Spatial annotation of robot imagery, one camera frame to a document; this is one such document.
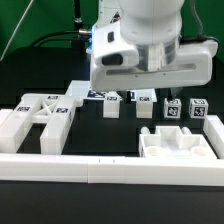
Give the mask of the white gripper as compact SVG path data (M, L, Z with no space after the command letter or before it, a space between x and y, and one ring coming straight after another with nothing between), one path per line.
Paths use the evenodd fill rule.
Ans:
M91 62L91 87L95 91L125 91L151 88L171 88L175 99L185 86L205 85L212 76L212 55L207 47L184 46L171 64L157 71L144 71L137 66L97 66ZM132 95L125 91L124 100Z

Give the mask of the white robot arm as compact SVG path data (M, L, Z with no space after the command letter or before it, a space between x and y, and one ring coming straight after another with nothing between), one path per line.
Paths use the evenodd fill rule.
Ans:
M184 0L118 0L120 19L92 31L91 88L97 92L207 84L213 40L182 44Z

